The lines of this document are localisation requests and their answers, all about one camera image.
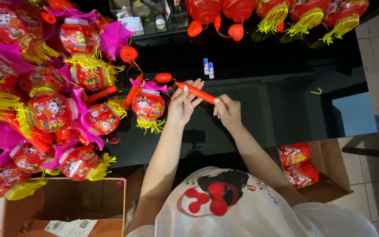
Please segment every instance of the woman's hand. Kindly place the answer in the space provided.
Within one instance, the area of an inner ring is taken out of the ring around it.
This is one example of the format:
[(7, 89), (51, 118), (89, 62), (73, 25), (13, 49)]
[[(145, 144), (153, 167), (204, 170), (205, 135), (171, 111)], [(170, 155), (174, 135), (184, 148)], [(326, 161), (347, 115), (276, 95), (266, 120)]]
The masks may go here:
[[(203, 88), (204, 85), (204, 82), (199, 78), (194, 82), (191, 80), (185, 83), (198, 89)], [(184, 127), (190, 120), (194, 108), (203, 101), (201, 98), (192, 101), (194, 98), (195, 96), (190, 94), (187, 86), (185, 86), (183, 90), (177, 89), (171, 98), (166, 122), (182, 125), (182, 127)]]
[(241, 121), (241, 103), (232, 100), (226, 94), (214, 99), (213, 116), (218, 117), (226, 129), (232, 134), (243, 128)]

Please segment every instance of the battery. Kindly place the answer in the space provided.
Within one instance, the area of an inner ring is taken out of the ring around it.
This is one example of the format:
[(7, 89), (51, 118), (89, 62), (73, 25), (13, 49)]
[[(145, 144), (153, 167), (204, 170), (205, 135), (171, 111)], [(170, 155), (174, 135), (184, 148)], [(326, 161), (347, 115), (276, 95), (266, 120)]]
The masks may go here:
[(212, 62), (208, 63), (208, 78), (214, 79), (214, 71), (213, 71), (213, 63)]
[(203, 59), (204, 75), (208, 75), (208, 60)]

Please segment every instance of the cardboard box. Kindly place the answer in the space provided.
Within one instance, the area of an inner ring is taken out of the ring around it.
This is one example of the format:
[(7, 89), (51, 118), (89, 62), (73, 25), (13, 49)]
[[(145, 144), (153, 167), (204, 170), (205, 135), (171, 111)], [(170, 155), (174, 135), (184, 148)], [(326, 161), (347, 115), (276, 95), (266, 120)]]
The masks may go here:
[[(320, 171), (318, 182), (298, 189), (311, 202), (327, 203), (350, 194), (349, 177), (341, 155), (339, 141), (328, 139), (308, 142), (311, 146), (309, 159)], [(266, 152), (283, 170), (276, 147), (266, 148)]]
[(89, 237), (121, 237), (127, 213), (137, 205), (143, 177), (144, 169), (139, 165), (113, 169), (99, 181), (48, 178), (48, 184), (34, 195), (5, 200), (1, 236), (54, 237), (45, 230), (50, 221), (90, 219), (97, 222)]

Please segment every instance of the red heart-shaped light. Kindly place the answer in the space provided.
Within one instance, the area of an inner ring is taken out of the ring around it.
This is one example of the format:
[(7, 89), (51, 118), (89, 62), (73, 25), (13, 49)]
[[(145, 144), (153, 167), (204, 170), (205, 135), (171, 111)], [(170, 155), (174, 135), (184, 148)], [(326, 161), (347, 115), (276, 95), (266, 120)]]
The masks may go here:
[(243, 37), (243, 26), (241, 24), (233, 24), (229, 27), (227, 33), (233, 40), (239, 41)]
[(198, 21), (193, 21), (188, 27), (187, 33), (191, 37), (199, 35), (203, 31), (203, 27)]
[(134, 59), (137, 58), (138, 52), (135, 48), (131, 46), (123, 46), (121, 48), (119, 56), (124, 62), (132, 62)]

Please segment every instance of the white t-shirt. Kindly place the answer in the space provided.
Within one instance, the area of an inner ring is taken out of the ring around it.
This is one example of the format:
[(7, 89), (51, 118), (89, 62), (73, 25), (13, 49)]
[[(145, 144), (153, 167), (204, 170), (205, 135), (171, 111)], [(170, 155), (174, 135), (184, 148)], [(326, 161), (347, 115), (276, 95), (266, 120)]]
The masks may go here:
[(128, 237), (378, 237), (363, 216), (310, 202), (290, 207), (271, 187), (238, 170), (198, 170), (167, 198), (155, 225)]

